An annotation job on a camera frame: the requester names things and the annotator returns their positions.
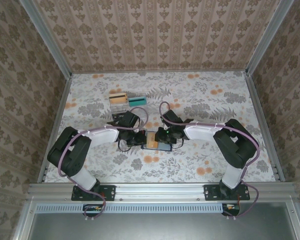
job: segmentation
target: wire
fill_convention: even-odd
[[[179,148],[181,148],[181,147],[184,145],[184,142],[185,142],[185,140],[182,138],[181,146],[178,146],[178,147],[172,147],[172,149],[179,149]]]
[[[120,148],[120,141],[121,141],[121,140],[118,141],[118,149],[119,149],[121,152],[124,152],[124,153],[130,151],[131,147],[130,147],[128,150],[124,150],[124,151],[123,151],[123,150]]]
[[[242,136],[246,137],[246,138],[254,145],[254,147],[255,147],[255,149],[256,149],[256,156],[255,156],[251,161],[249,161],[249,162],[247,162],[247,163],[245,164],[244,170],[242,171],[242,174],[241,174],[241,176],[240,176],[240,180],[241,180],[241,182],[242,182],[244,185],[246,185],[247,187],[252,188],[252,189],[254,189],[254,190],[256,191],[256,197],[255,197],[255,199],[254,199],[252,205],[248,208],[248,210],[246,210],[244,213],[241,213],[241,214],[237,215],[236,218],[242,217],[242,216],[246,215],[246,214],[253,208],[253,206],[256,204],[256,202],[257,202],[257,200],[258,200],[258,198],[259,198],[259,191],[258,191],[258,189],[255,188],[254,186],[252,186],[252,185],[250,185],[250,184],[244,182],[244,180],[243,180],[243,178],[244,178],[244,176],[245,176],[245,174],[246,174],[246,172],[247,172],[248,167],[249,167],[251,164],[253,164],[253,163],[259,158],[259,156],[260,156],[260,148],[259,148],[258,143],[257,143],[251,136],[249,136],[248,134],[244,133],[243,131],[240,131],[240,130],[235,129],[235,128],[233,128],[233,127],[225,126],[225,125],[222,125],[222,124],[201,123],[201,122],[176,123],[176,122],[169,121],[168,119],[166,119],[166,118],[164,117],[164,115],[163,115],[162,112],[161,112],[161,107],[162,107],[163,104],[167,104],[167,105],[168,105],[168,110],[170,110],[170,104],[169,104],[167,101],[163,101],[163,102],[161,102],[160,105],[159,105],[159,113],[160,113],[160,117],[161,117],[164,121],[166,121],[167,123],[169,123],[169,124],[172,124],[172,125],[178,125],[178,126],[198,126],[198,125],[199,125],[199,126],[207,126],[207,127],[216,127],[216,128],[228,129],[228,130],[230,130],[230,131],[236,132],[236,133],[241,134]]]
[[[106,199],[101,196],[99,193],[97,192],[93,192],[93,191],[89,191],[89,190],[86,190],[85,188],[83,188],[81,185],[79,185],[76,181],[74,181],[73,179],[71,179],[70,177],[68,177],[66,174],[63,174],[61,172],[61,166],[62,166],[62,163],[64,161],[64,158],[65,158],[65,155],[69,149],[69,147],[74,143],[74,141],[80,137],[81,135],[83,134],[86,134],[86,133],[95,133],[97,131],[102,131],[104,129],[123,129],[123,130],[137,130],[137,129],[142,129],[148,122],[149,120],[149,114],[148,112],[143,108],[143,107],[140,107],[140,106],[135,106],[134,108],[132,108],[130,111],[132,112],[133,110],[135,109],[141,109],[145,112],[145,115],[146,115],[146,120],[145,122],[143,123],[142,126],[138,126],[138,127],[123,127],[123,126],[102,126],[102,127],[96,127],[96,128],[93,128],[91,130],[84,130],[84,131],[81,131],[79,132],[77,135],[75,135],[70,141],[69,143],[65,146],[62,154],[61,154],[61,157],[60,157],[60,160],[59,160],[59,163],[58,163],[58,174],[61,176],[61,177],[67,177],[71,182],[73,182],[76,186],[78,186],[78,188],[80,188],[82,191],[88,193],[88,194],[93,194],[93,195],[96,195],[97,197],[101,198],[102,201],[103,201],[103,208],[101,209],[101,211],[95,216],[95,218],[98,218],[105,210],[105,207],[106,207]]]

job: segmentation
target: tabletop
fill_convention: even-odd
[[[261,155],[249,166],[248,182],[275,181],[253,103],[241,71],[141,72],[73,74],[70,92],[58,130],[101,127],[112,120],[109,94],[124,92],[128,97],[145,94],[149,113],[146,130],[162,127],[159,104],[170,103],[182,120],[225,123],[237,119],[258,141]],[[171,152],[142,150],[128,152],[117,143],[90,148],[84,163],[102,183],[194,183],[219,182],[227,162],[215,142],[186,140]],[[49,165],[45,182],[67,182]]]

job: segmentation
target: black mounting plate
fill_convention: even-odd
[[[219,184],[204,185],[203,189],[204,189],[204,197],[205,197],[206,201],[222,201],[222,200],[237,201],[238,194],[240,197],[240,201],[250,200],[249,189],[244,184],[238,185],[236,187],[236,192],[227,199],[222,197]]]
[[[105,200],[114,201],[116,196],[116,186],[100,185],[98,193],[102,195],[105,198]],[[74,186],[72,189],[71,200],[72,201],[101,201],[101,198],[94,194],[87,193],[81,190],[77,186]]]

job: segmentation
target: floral wallpaper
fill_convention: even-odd
[[[0,239],[40,171],[65,79],[18,0],[0,0]]]
[[[300,0],[252,75],[285,177],[300,200]]]
[[[78,130],[104,126],[112,120],[109,93],[126,92],[128,97],[145,94],[149,121],[145,129],[162,127],[159,104],[170,103],[183,120],[224,123],[234,118],[256,138],[261,156],[245,176],[249,182],[274,181],[274,173],[241,71],[148,72],[74,74],[59,134],[65,127]],[[135,112],[141,118],[142,111]],[[227,162],[214,140],[187,140],[172,152],[132,147],[121,152],[117,143],[89,149],[84,167],[102,183],[194,183],[218,182]],[[63,182],[50,164],[46,182]]]
[[[280,0],[35,0],[73,73],[244,69]]]

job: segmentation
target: purple cable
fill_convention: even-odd
[[[241,182],[244,185],[246,185],[247,187],[252,188],[252,189],[254,189],[256,191],[256,197],[255,197],[252,205],[248,208],[247,211],[245,211],[244,213],[236,216],[236,218],[242,217],[242,216],[246,215],[253,208],[253,206],[256,204],[256,202],[257,202],[257,200],[259,198],[259,191],[254,186],[246,183],[243,180],[243,178],[244,178],[244,176],[245,176],[245,174],[247,172],[248,166],[250,166],[251,164],[253,164],[259,158],[259,156],[260,156],[260,148],[259,148],[258,144],[256,143],[256,141],[252,137],[250,137],[249,135],[247,135],[246,133],[244,133],[244,132],[242,132],[242,131],[240,131],[238,129],[235,129],[233,127],[225,126],[225,125],[222,125],[222,124],[200,123],[200,122],[198,122],[198,123],[194,123],[194,122],[191,122],[191,123],[176,123],[176,122],[169,121],[168,119],[166,119],[163,116],[163,114],[161,112],[161,107],[162,107],[163,104],[167,104],[168,105],[168,110],[170,110],[170,104],[167,101],[163,101],[159,105],[160,117],[163,118],[163,120],[165,120],[169,124],[178,125],[178,126],[189,126],[189,125],[190,126],[198,126],[199,125],[199,126],[218,127],[218,128],[228,129],[230,131],[236,132],[236,133],[241,134],[242,136],[246,137],[255,146],[255,148],[256,148],[256,156],[251,161],[249,161],[248,163],[245,164],[244,170],[243,170],[243,172],[242,172],[242,174],[240,176],[240,180],[241,180]]]
[[[75,135],[70,141],[69,143],[65,146],[65,149],[63,150],[63,153],[61,154],[61,157],[60,157],[60,160],[59,160],[59,163],[58,163],[58,174],[61,176],[61,177],[66,177],[67,175],[66,174],[63,174],[61,172],[61,166],[62,166],[62,162],[64,161],[64,158],[65,158],[65,155],[68,151],[68,149],[70,148],[70,146],[73,144],[73,142],[78,138],[80,137],[81,135],[83,134],[86,134],[86,133],[89,133],[89,132],[97,132],[99,130],[104,130],[104,129],[123,129],[123,130],[137,130],[137,129],[142,129],[148,122],[149,120],[149,114],[148,112],[143,108],[143,107],[140,107],[140,106],[135,106],[134,108],[132,108],[130,111],[132,112],[134,109],[141,109],[145,112],[146,114],[146,120],[145,122],[143,123],[142,126],[138,126],[138,127],[123,127],[123,126],[102,126],[102,127],[97,127],[97,128],[93,128],[91,130],[84,130],[82,132],[79,132],[77,135]],[[70,177],[67,177],[71,182],[73,182],[75,185],[77,185],[82,191],[88,193],[88,194],[93,194],[93,195],[96,195],[98,196],[99,198],[102,199],[103,201],[103,208],[101,209],[101,211],[95,216],[96,218],[98,218],[105,210],[106,208],[106,199],[101,196],[99,193],[96,193],[96,192],[93,192],[93,191],[89,191],[89,190],[86,190],[84,189],[82,186],[80,186],[76,181],[72,180]]]

